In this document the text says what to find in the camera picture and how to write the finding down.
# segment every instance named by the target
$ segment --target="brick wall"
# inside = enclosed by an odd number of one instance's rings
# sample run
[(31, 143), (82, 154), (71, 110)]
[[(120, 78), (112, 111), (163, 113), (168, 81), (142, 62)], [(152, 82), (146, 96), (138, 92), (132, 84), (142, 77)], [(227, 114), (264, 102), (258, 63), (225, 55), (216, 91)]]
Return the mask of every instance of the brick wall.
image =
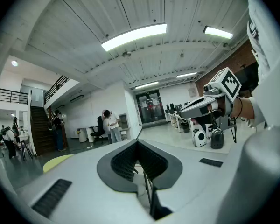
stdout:
[(224, 69), (225, 67), (229, 67), (229, 69), (236, 73), (239, 70), (243, 69), (242, 65), (251, 65), (256, 62), (254, 55), (251, 52), (252, 46), (250, 41), (246, 41), (239, 49), (237, 49), (230, 57), (228, 57), (225, 61), (219, 64), (216, 68), (211, 70), (205, 76), (201, 77), (196, 81), (196, 86), (198, 89), (199, 96), (203, 95), (203, 86), (207, 84), (216, 73)]

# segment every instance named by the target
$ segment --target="balcony railing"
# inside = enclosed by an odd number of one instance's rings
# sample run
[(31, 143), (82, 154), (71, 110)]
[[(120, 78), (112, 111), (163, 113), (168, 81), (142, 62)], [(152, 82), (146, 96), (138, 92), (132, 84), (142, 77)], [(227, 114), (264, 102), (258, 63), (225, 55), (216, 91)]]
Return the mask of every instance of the balcony railing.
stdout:
[(0, 101), (9, 103), (28, 104), (28, 94), (0, 88)]
[(70, 78), (61, 76), (55, 82), (55, 84), (51, 87), (51, 89), (45, 94), (44, 105), (51, 99), (51, 97), (56, 93), (56, 91), (60, 89), (61, 86), (63, 86), (65, 83), (68, 82), (68, 80), (70, 80)]

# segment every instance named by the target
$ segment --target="white robot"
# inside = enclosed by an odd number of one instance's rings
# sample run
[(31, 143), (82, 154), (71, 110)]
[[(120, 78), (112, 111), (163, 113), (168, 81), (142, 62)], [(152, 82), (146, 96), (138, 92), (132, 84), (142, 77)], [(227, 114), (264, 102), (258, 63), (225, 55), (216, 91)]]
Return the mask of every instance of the white robot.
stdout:
[[(241, 88), (241, 83), (229, 68), (220, 70), (204, 86), (203, 96), (185, 105), (179, 114), (183, 118), (195, 118), (199, 124), (191, 122), (193, 143), (197, 147), (206, 145), (210, 138), (212, 148), (221, 148), (224, 143), (222, 129), (231, 128), (228, 116), (232, 112), (233, 102)], [(225, 100), (225, 112), (218, 109), (218, 98)], [(211, 105), (212, 111), (209, 112), (207, 105)], [(222, 121), (227, 123), (222, 129)]]

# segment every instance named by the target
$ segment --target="office chair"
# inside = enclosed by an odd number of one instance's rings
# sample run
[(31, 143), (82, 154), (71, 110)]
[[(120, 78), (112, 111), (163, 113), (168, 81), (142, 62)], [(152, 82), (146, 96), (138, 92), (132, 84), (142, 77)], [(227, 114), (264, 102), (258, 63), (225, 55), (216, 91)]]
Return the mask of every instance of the office chair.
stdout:
[(105, 133), (104, 129), (103, 129), (103, 120), (101, 116), (98, 116), (98, 126), (96, 127), (92, 127), (93, 133), (91, 133), (90, 135), (92, 137), (94, 137), (94, 141), (93, 144), (95, 144), (98, 141), (103, 141), (106, 140), (108, 138), (103, 138), (102, 135)]

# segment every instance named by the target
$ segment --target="glass door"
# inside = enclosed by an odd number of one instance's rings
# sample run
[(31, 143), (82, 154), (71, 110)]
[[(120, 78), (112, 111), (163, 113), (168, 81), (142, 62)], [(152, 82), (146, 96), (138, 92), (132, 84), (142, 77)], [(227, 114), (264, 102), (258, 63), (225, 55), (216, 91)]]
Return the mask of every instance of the glass door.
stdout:
[(159, 91), (150, 91), (137, 95), (137, 102), (142, 123), (165, 119), (165, 113)]

